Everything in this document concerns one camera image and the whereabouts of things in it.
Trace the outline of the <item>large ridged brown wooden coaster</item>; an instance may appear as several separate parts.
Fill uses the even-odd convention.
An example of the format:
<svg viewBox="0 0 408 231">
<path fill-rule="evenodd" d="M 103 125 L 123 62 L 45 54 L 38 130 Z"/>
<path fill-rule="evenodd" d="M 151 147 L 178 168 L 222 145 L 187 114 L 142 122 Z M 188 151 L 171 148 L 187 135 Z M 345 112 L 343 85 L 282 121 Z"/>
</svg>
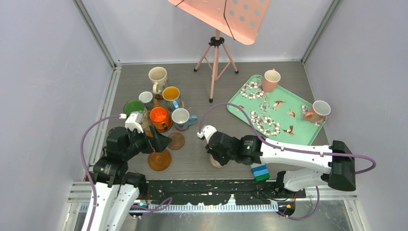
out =
<svg viewBox="0 0 408 231">
<path fill-rule="evenodd" d="M 158 129 L 156 126 L 152 125 L 152 127 L 157 130 L 160 133 L 165 133 L 171 130 L 171 128 L 173 127 L 173 124 L 171 124 L 169 127 L 167 127 L 167 129 Z"/>
</svg>

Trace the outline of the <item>dark walnut coaster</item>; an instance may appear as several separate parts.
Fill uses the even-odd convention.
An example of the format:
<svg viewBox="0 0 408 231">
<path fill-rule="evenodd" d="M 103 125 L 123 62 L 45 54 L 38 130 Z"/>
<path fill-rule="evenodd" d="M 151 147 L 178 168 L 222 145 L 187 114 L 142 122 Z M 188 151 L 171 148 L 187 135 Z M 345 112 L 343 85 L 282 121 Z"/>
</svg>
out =
<svg viewBox="0 0 408 231">
<path fill-rule="evenodd" d="M 168 148 L 172 150 L 181 149 L 185 144 L 185 138 L 179 132 L 173 132 L 169 134 L 168 137 L 171 139 L 171 143 L 168 145 Z"/>
</svg>

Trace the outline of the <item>orange mug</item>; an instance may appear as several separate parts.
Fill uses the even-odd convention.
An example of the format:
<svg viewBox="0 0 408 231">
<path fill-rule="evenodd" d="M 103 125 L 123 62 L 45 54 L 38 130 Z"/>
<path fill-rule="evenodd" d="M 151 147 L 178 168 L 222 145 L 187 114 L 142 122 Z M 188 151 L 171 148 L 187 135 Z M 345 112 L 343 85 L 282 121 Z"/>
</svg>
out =
<svg viewBox="0 0 408 231">
<path fill-rule="evenodd" d="M 172 124 L 171 116 L 163 107 L 156 107 L 150 111 L 150 120 L 158 129 L 167 129 Z"/>
</svg>

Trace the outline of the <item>white inside teal mug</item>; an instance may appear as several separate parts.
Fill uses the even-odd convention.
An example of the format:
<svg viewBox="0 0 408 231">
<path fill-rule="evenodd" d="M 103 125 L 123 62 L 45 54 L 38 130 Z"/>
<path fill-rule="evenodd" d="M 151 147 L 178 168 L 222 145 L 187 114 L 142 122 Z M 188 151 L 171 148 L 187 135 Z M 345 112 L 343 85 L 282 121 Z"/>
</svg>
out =
<svg viewBox="0 0 408 231">
<path fill-rule="evenodd" d="M 198 121 L 196 115 L 190 115 L 189 111 L 184 108 L 174 110 L 171 118 L 178 131 L 186 131 L 192 124 Z"/>
</svg>

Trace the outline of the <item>pink inside floral mug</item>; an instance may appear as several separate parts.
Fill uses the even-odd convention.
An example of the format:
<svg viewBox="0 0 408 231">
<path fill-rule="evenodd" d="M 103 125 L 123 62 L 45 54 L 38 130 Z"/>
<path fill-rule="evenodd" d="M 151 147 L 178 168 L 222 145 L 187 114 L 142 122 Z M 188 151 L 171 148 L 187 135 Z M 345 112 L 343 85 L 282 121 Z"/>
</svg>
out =
<svg viewBox="0 0 408 231">
<path fill-rule="evenodd" d="M 222 160 L 220 163 L 211 154 L 209 155 L 209 161 L 216 168 L 223 168 L 229 162 L 229 160 L 226 159 L 226 160 Z"/>
</svg>

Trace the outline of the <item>light plain wooden coaster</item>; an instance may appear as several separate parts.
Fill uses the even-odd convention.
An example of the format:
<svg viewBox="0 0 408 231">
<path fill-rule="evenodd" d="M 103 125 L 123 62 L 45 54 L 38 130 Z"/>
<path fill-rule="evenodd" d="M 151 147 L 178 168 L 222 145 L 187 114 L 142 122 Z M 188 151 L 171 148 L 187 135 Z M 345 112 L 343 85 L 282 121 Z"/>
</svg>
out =
<svg viewBox="0 0 408 231">
<path fill-rule="evenodd" d="M 153 108 L 156 108 L 156 107 L 159 107 L 159 106 L 160 106 L 160 104 L 159 104 L 158 99 L 154 98 L 154 100 L 153 100 Z"/>
</svg>

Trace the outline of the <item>green inside cream mug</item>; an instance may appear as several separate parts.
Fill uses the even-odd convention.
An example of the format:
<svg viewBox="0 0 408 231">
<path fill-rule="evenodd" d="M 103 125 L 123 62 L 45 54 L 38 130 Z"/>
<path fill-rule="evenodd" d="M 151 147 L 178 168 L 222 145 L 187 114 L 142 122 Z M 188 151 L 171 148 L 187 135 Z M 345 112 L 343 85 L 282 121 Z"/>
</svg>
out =
<svg viewBox="0 0 408 231">
<path fill-rule="evenodd" d="M 124 113 L 128 116 L 133 112 L 140 112 L 142 113 L 142 120 L 141 126 L 142 128 L 147 128 L 150 125 L 149 113 L 144 105 L 144 103 L 140 100 L 131 100 L 128 101 L 124 106 Z"/>
</svg>

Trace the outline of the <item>small blue patterned mug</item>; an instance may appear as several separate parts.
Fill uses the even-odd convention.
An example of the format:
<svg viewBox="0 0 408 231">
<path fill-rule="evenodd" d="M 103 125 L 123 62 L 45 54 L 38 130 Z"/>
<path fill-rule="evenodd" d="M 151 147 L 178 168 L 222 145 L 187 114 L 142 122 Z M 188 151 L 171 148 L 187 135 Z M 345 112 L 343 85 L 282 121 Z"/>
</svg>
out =
<svg viewBox="0 0 408 231">
<path fill-rule="evenodd" d="M 139 100 L 144 104 L 146 110 L 154 108 L 154 94 L 150 91 L 144 91 L 139 95 Z"/>
</svg>

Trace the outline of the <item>yellow inside blue mug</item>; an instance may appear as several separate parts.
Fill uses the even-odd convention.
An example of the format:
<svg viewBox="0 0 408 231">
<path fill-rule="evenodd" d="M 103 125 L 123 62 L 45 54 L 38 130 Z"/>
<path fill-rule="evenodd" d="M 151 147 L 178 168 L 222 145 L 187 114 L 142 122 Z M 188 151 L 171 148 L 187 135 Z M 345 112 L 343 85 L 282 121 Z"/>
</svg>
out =
<svg viewBox="0 0 408 231">
<path fill-rule="evenodd" d="M 177 87 L 167 87 L 163 91 L 163 99 L 166 102 L 166 109 L 170 113 L 176 109 L 183 108 L 183 101 L 180 96 L 180 91 Z"/>
</svg>

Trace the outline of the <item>cream shell pattern mug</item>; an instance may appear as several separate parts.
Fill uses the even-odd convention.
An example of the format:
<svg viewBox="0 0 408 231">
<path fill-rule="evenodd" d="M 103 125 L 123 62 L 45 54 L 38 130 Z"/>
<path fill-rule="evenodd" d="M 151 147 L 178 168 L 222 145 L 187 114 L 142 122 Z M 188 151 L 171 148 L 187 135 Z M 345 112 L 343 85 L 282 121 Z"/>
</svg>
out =
<svg viewBox="0 0 408 231">
<path fill-rule="evenodd" d="M 163 91 L 170 86 L 167 70 L 163 67 L 152 68 L 148 73 L 148 77 L 153 84 L 153 93 L 155 95 L 162 95 Z"/>
</svg>

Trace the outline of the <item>pink white inside mug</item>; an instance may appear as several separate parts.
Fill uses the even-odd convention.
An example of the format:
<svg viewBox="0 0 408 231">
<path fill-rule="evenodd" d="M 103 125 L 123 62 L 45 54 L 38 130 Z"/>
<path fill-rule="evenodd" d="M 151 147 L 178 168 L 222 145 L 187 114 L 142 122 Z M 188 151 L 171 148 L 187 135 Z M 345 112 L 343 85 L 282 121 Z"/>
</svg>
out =
<svg viewBox="0 0 408 231">
<path fill-rule="evenodd" d="M 280 80 L 281 75 L 275 69 L 266 71 L 262 80 L 262 90 L 272 92 L 278 86 Z"/>
</svg>

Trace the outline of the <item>peach mug white inside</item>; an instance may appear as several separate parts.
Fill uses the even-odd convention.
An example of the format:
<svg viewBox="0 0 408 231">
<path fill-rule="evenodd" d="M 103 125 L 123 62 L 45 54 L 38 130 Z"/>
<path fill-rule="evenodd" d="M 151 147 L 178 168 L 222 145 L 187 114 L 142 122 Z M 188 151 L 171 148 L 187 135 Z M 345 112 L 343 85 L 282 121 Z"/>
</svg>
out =
<svg viewBox="0 0 408 231">
<path fill-rule="evenodd" d="M 322 100 L 315 101 L 312 104 L 311 109 L 305 113 L 304 119 L 315 123 L 322 119 L 325 119 L 331 113 L 330 105 Z"/>
</svg>

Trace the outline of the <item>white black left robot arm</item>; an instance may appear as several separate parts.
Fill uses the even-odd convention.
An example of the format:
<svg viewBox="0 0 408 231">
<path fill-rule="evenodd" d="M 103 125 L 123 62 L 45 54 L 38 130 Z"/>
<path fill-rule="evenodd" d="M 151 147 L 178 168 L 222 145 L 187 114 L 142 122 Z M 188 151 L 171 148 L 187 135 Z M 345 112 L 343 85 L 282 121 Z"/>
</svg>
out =
<svg viewBox="0 0 408 231">
<path fill-rule="evenodd" d="M 91 198 L 84 231 L 118 231 L 136 199 L 147 195 L 145 175 L 128 171 L 128 161 L 138 154 L 164 151 L 172 142 L 150 126 L 151 135 L 115 127 L 108 132 L 104 156 L 90 174 Z"/>
</svg>

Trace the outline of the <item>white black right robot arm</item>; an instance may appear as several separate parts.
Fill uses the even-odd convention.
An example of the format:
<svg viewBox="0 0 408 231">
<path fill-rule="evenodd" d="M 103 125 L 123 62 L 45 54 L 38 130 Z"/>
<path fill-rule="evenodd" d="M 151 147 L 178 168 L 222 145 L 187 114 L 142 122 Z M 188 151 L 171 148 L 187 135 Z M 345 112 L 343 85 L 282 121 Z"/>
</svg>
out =
<svg viewBox="0 0 408 231">
<path fill-rule="evenodd" d="M 342 141 L 331 145 L 305 146 L 277 142 L 269 138 L 246 135 L 231 137 L 207 126 L 197 134 L 207 142 L 206 150 L 215 165 L 224 166 L 229 161 L 250 165 L 256 181 L 268 179 L 267 164 L 284 164 L 299 170 L 283 170 L 277 174 L 275 193 L 288 197 L 303 188 L 327 185 L 332 189 L 353 192 L 356 190 L 355 160 Z"/>
</svg>

